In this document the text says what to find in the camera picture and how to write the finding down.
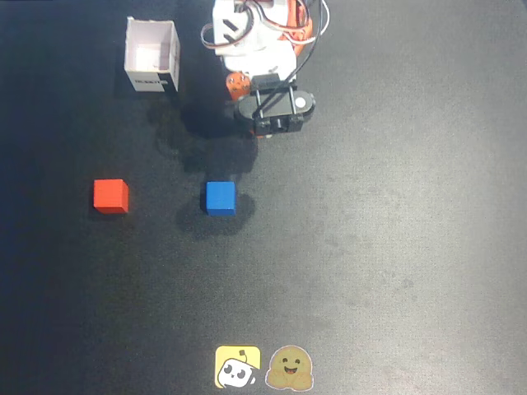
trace cardboard box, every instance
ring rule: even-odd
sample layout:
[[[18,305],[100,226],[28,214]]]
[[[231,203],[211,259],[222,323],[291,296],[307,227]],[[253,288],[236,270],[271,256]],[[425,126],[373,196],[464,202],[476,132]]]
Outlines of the cardboard box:
[[[173,21],[128,17],[124,70],[138,92],[176,92],[180,83],[180,39]]]

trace brown emoji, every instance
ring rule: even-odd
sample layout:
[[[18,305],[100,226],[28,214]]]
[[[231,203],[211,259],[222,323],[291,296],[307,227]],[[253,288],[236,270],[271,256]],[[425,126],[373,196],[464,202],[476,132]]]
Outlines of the brown emoji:
[[[271,358],[265,383],[275,389],[309,391],[313,388],[313,363],[307,352],[298,346],[285,346]]]

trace hugging face logo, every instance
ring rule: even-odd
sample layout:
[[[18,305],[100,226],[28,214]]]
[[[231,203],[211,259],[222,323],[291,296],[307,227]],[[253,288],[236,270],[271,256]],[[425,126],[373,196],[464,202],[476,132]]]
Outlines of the hugging face logo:
[[[313,388],[313,363],[307,352],[299,346],[285,346],[277,350],[269,364],[265,383],[274,389],[296,392]]]
[[[260,369],[260,350],[254,346],[221,346],[216,350],[215,384],[218,388],[243,388],[254,384]]]

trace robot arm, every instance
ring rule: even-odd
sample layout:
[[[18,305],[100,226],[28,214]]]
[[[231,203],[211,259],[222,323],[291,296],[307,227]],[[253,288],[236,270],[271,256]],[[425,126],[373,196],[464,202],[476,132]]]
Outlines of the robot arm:
[[[230,72],[226,87],[236,103],[238,119],[256,135],[300,130],[315,109],[313,95],[298,91],[297,57],[307,44],[316,44],[326,27],[313,21],[304,0],[216,0],[213,23],[202,29],[202,42],[214,49]],[[204,39],[214,30],[214,42]]]

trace cube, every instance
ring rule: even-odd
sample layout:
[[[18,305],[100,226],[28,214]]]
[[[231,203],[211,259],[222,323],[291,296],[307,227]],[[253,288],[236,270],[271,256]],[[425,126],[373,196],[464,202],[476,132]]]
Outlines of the cube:
[[[103,214],[128,212],[128,185],[122,179],[96,179],[93,207]]]
[[[207,213],[209,216],[234,216],[236,214],[236,186],[234,183],[207,183]]]

